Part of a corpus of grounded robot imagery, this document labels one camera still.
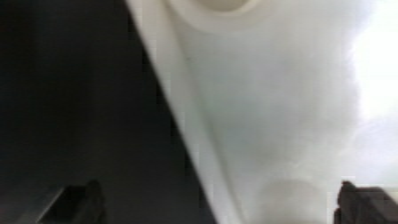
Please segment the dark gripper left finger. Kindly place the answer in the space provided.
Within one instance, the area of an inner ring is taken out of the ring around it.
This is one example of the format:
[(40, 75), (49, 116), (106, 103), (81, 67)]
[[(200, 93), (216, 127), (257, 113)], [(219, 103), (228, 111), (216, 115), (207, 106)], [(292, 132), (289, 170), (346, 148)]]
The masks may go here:
[(107, 224), (106, 195), (100, 182), (61, 188), (45, 207), (38, 224)]

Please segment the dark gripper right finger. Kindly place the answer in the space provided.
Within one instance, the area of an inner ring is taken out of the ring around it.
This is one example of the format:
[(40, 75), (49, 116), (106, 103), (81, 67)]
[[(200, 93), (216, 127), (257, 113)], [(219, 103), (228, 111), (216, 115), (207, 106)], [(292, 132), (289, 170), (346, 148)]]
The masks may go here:
[(398, 202), (381, 187), (342, 183), (335, 224), (398, 224)]

